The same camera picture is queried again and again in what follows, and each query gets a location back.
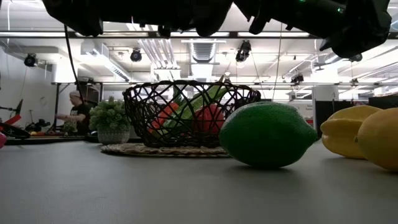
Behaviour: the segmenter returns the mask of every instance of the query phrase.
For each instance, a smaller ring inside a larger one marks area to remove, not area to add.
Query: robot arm
[[[249,20],[249,32],[260,33],[271,19],[324,39],[321,50],[332,48],[351,58],[383,44],[389,34],[389,0],[43,0],[47,12],[85,36],[103,33],[103,21],[158,25],[170,37],[176,30],[196,29],[202,37],[221,27],[234,2]]]

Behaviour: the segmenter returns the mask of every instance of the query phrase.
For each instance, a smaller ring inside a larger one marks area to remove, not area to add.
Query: workbench
[[[278,170],[234,159],[109,156],[83,141],[5,146],[0,193],[4,224],[398,222],[398,175],[319,142]]]

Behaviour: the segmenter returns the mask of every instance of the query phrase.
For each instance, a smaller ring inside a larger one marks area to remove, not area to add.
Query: wire basket
[[[149,147],[217,147],[225,119],[261,99],[248,86],[186,80],[136,85],[123,96],[129,121]]]

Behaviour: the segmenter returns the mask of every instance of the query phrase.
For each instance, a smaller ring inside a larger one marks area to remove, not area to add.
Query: round mat
[[[101,152],[120,156],[149,156],[149,157],[198,157],[198,158],[227,158],[229,155],[221,147],[213,149],[206,147],[163,147],[151,148],[143,143],[113,144],[101,147]]]

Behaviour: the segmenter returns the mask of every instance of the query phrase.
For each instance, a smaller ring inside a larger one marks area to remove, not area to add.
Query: person
[[[90,132],[90,107],[81,101],[79,91],[77,90],[70,92],[69,98],[73,105],[70,115],[57,114],[57,119],[76,122],[78,134],[86,136]]]

